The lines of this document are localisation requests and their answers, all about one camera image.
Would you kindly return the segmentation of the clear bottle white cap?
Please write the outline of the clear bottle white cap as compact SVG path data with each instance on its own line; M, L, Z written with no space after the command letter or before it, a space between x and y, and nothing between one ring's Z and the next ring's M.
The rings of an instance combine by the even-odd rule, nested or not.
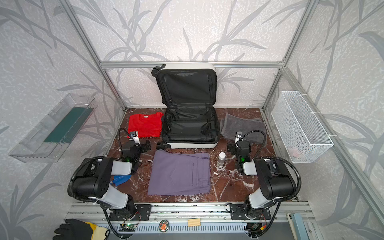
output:
M226 153L220 152L218 156L218 161L217 161L217 168L221 169L224 167L226 162Z

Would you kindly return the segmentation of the grey towel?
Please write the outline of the grey towel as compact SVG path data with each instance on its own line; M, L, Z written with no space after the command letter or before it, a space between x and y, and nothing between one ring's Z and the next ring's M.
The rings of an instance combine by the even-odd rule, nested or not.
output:
M226 114L220 120L221 135L227 140L235 140L236 132L246 134L253 130L262 131L267 134L266 126L262 119L242 119L230 114Z

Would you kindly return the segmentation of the red t-shirt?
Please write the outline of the red t-shirt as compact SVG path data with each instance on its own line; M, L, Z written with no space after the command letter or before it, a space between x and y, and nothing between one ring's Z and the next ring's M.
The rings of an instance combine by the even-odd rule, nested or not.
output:
M138 131L139 138L160 137L163 113L137 114L129 117L128 132Z

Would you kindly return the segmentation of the purple trousers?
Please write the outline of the purple trousers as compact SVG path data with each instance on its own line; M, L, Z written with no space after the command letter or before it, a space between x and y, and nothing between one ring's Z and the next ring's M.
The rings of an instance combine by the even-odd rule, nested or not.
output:
M179 154L157 150L148 195L197 195L211 190L210 155Z

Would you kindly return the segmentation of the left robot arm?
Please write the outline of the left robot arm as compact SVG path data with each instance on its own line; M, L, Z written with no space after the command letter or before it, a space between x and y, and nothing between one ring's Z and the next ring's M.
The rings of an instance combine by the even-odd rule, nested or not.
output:
M121 131L128 141L121 142ZM124 128L118 133L119 158L93 157L83 160L75 170L68 185L68 194L74 199L98 204L107 214L109 221L148 221L151 205L136 205L131 195L120 192L111 185L112 176L134 175L142 165L142 153L151 150L150 141L141 143L138 131L128 132Z

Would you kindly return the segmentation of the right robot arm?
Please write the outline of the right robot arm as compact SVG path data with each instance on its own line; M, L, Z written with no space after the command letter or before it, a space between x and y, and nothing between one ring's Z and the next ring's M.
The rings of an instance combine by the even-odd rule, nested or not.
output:
M253 133L262 134L263 141L252 157L251 143L245 137ZM232 220L271 220L270 208L295 198L301 189L300 173L292 163L276 156L259 157L266 142L267 135L263 131L253 130L245 135L236 132L235 143L227 145L227 151L237 158L238 173L256 176L259 183L259 188L244 203L227 204Z

